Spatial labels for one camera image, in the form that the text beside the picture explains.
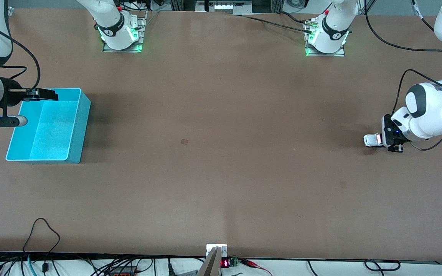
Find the blue bin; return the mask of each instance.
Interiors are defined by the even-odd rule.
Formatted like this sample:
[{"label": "blue bin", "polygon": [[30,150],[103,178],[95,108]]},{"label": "blue bin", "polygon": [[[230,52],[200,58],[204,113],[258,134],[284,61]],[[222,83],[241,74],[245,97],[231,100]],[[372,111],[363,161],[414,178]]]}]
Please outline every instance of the blue bin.
[{"label": "blue bin", "polygon": [[28,124],[16,127],[7,161],[28,164],[78,164],[81,161],[90,100],[81,89],[52,89],[58,101],[22,102],[19,115]]}]

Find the brown table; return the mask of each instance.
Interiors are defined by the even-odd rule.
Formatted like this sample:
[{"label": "brown table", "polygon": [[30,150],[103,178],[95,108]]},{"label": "brown table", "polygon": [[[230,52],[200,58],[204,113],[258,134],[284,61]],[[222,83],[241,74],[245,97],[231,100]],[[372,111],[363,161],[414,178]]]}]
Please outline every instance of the brown table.
[{"label": "brown table", "polygon": [[[391,42],[442,47],[416,17],[371,20]],[[222,242],[243,256],[442,261],[442,144],[363,146],[402,72],[442,79],[442,53],[387,46],[363,17],[344,58],[306,57],[300,33],[221,13],[161,13],[141,54],[101,53],[86,10],[17,9],[10,26],[40,87],[81,87],[92,109],[79,165],[7,162],[0,129],[0,250],[45,217],[57,251],[202,255]],[[7,64],[33,84],[21,49]],[[43,224],[34,238],[29,250],[55,242]]]}]

